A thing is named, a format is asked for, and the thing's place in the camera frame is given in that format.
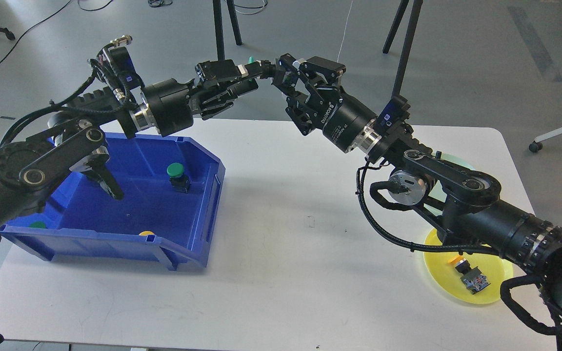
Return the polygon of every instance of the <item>yellow tray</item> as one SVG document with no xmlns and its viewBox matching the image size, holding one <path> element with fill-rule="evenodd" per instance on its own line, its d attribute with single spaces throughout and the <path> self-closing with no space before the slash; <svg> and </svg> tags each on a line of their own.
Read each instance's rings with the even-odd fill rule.
<svg viewBox="0 0 562 351">
<path fill-rule="evenodd" d="M 433 229 L 424 243 L 426 245 L 441 245 L 442 242 L 437 238 L 437 230 Z M 471 267 L 478 266 L 478 269 L 487 276 L 487 280 L 491 283 L 482 291 L 472 294 L 461 282 L 461 274 L 448 263 L 451 258 L 457 255 L 459 254 L 424 253 L 424 263 L 435 282 L 450 295 L 470 304 L 491 304 L 500 300 L 500 284 L 513 278 L 513 264 L 502 260 L 498 256 L 464 253 L 463 257 L 470 262 Z"/>
</svg>

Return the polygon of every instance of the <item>blue plastic bin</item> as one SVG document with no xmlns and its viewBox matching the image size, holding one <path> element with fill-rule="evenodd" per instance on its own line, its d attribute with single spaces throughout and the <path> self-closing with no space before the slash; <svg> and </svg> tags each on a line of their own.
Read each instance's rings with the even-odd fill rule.
<svg viewBox="0 0 562 351">
<path fill-rule="evenodd" d="M 72 173 L 43 213 L 11 220 L 1 235 L 46 261 L 61 254 L 158 261 L 171 271 L 190 260 L 205 267 L 225 176 L 221 160 L 189 137 L 106 134 L 107 168 L 123 200 Z M 166 167 L 173 162 L 185 166 L 187 194 L 170 185 Z M 30 227 L 36 222 L 47 228 Z"/>
</svg>

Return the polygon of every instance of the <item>green button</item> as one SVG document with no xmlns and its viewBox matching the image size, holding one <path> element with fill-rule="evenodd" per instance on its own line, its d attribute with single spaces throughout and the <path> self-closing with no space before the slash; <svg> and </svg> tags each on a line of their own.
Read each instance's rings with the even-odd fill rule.
<svg viewBox="0 0 562 351">
<path fill-rule="evenodd" d="M 167 167 L 166 173 L 170 177 L 181 177 L 183 175 L 183 165 L 178 162 L 172 163 Z"/>
<path fill-rule="evenodd" d="M 38 220 L 37 222 L 34 222 L 34 223 L 30 224 L 29 227 L 30 228 L 47 229 L 47 225 L 45 224 L 45 222 L 42 222 L 42 220 Z"/>
</svg>

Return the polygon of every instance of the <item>gray floor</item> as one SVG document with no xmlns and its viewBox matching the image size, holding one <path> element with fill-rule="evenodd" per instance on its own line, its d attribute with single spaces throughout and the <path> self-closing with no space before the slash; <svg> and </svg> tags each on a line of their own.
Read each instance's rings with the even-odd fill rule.
<svg viewBox="0 0 562 351">
<path fill-rule="evenodd" d="M 81 4 L 92 8 L 106 1 L 82 0 Z M 291 53 L 336 60 L 339 54 L 339 62 L 347 67 L 346 90 L 374 111 L 382 109 L 392 89 L 402 43 L 399 35 L 390 55 L 381 53 L 396 0 L 355 0 L 350 15 L 351 0 L 269 2 L 263 13 L 239 16 L 245 42 L 241 47 L 232 42 L 225 16 L 227 58 L 241 63 L 249 56 L 274 59 Z M 65 3 L 0 0 L 0 24 L 20 37 Z M 527 20 L 514 20 L 508 7 L 521 8 Z M 530 32 L 522 36 L 516 20 L 531 24 L 539 42 Z M 194 64 L 216 58 L 211 1 L 175 0 L 172 6 L 151 9 L 142 0 L 119 0 L 93 13 L 81 11 L 73 1 L 28 33 L 0 65 L 0 116 L 21 117 L 46 106 L 50 98 L 67 96 L 89 74 L 85 60 L 122 34 L 133 36 L 129 52 L 147 84 L 166 78 L 189 80 L 194 77 Z M 540 43 L 547 50 L 546 60 L 553 62 L 551 75 L 536 64 L 543 53 L 535 51 L 533 57 L 527 46 L 537 44 L 539 49 Z M 0 34 L 0 58 L 12 45 Z M 428 1 L 402 94 L 412 105 L 412 124 L 498 129 L 535 213 L 562 225 L 562 136 L 544 142 L 539 154 L 528 151 L 533 138 L 562 126 L 562 81 L 556 81 L 557 74 L 562 78 L 562 0 Z M 241 97 L 218 118 L 288 119 L 279 92 L 267 82 L 260 85 L 258 92 Z M 0 118 L 0 138 L 12 123 Z M 39 120 L 27 134 L 44 127 L 45 121 Z M 297 142 L 301 142 L 299 133 Z M 0 244 L 0 263 L 8 248 L 9 244 Z M 31 350 L 34 345 L 6 342 L 0 349 Z M 64 345 L 40 344 L 36 351 L 63 349 Z"/>
</svg>

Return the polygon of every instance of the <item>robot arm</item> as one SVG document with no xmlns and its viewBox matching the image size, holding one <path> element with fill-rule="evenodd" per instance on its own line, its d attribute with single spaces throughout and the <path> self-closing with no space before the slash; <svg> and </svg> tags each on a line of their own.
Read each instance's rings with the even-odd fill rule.
<svg viewBox="0 0 562 351">
<path fill-rule="evenodd" d="M 368 222 L 381 236 L 411 251 L 494 254 L 517 264 L 527 275 L 504 282 L 502 300 L 535 331 L 562 335 L 560 318 L 555 318 L 559 322 L 554 327 L 541 324 L 510 294 L 514 287 L 536 284 L 551 315 L 562 317 L 562 227 L 500 200 L 501 186 L 494 177 L 443 160 L 439 152 L 433 155 L 413 138 L 412 127 L 404 122 L 409 106 L 403 97 L 394 95 L 376 116 L 341 87 L 344 72 L 343 65 L 323 58 L 296 60 L 285 54 L 277 61 L 272 84 L 287 95 L 286 112 L 303 135 L 322 129 L 345 153 L 355 147 L 366 153 L 366 166 L 358 171 L 357 195 Z M 296 91 L 299 80 L 307 94 Z M 371 197 L 387 209 L 414 210 L 437 229 L 443 245 L 406 242 L 388 233 L 370 215 L 363 180 L 367 169 L 377 169 L 369 164 L 378 160 L 395 169 L 388 181 L 370 186 Z M 445 202 L 429 196 L 437 182 L 446 193 Z M 388 190 L 396 202 L 386 200 L 381 190 Z M 433 215 L 426 205 L 442 214 Z"/>
<path fill-rule="evenodd" d="M 432 149 L 413 138 L 413 128 L 406 123 L 409 105 L 403 97 L 393 96 L 377 115 L 341 86 L 344 65 L 318 57 L 296 60 L 289 54 L 274 63 L 263 60 L 236 66 L 232 60 L 203 62 L 196 66 L 196 81 L 182 84 L 168 79 L 145 86 L 122 47 L 129 42 L 131 37 L 124 36 L 105 46 L 89 60 L 93 77 L 75 94 L 20 118 L 6 133 L 0 147 L 0 225 L 41 211 L 71 171 L 97 180 L 115 198 L 123 196 L 104 167 L 109 156 L 100 125 L 118 120 L 128 138 L 150 127 L 167 136 L 192 126 L 194 114 L 207 119 L 233 106 L 240 95 L 257 89 L 255 78 L 272 78 L 272 85 L 287 96 L 286 113 L 303 135 L 320 129 L 344 153 L 359 148 L 366 154 L 366 166 L 358 170 L 357 196 L 377 233 L 412 251 L 495 254 L 519 265 L 528 275 L 504 282 L 502 299 L 535 331 L 562 335 L 562 325 L 539 324 L 509 293 L 516 286 L 537 284 L 551 313 L 562 316 L 562 228 L 500 200 L 500 183 L 490 175 L 442 160 L 439 152 L 433 155 Z M 93 78 L 107 87 L 80 96 Z M 306 93 L 297 90 L 299 83 Z M 137 87 L 142 93 L 140 104 L 131 94 Z M 27 123 L 58 111 L 49 129 L 13 142 Z M 379 168 L 370 167 L 379 160 L 381 165 L 392 164 L 395 170 L 387 181 L 370 186 L 371 197 L 387 209 L 420 214 L 438 229 L 443 245 L 420 245 L 397 238 L 370 215 L 363 180 L 368 169 Z M 447 195 L 444 202 L 429 195 L 438 181 Z M 382 190 L 388 190 L 395 202 L 386 200 Z M 426 205 L 442 214 L 429 213 Z"/>
</svg>

